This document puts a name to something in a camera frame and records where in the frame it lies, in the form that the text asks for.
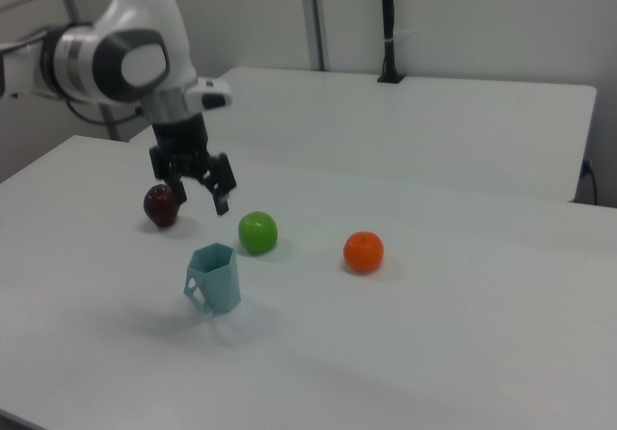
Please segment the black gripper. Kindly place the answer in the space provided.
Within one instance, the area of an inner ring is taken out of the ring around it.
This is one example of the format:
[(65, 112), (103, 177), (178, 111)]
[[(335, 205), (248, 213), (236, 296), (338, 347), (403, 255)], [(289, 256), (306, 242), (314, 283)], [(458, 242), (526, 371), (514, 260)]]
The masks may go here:
[(209, 156), (208, 135), (202, 114), (174, 123), (152, 126), (156, 145), (149, 149), (156, 179), (171, 190), (178, 205), (187, 201), (181, 177), (200, 181), (211, 194), (218, 216), (228, 212), (228, 197), (237, 183), (228, 157)]

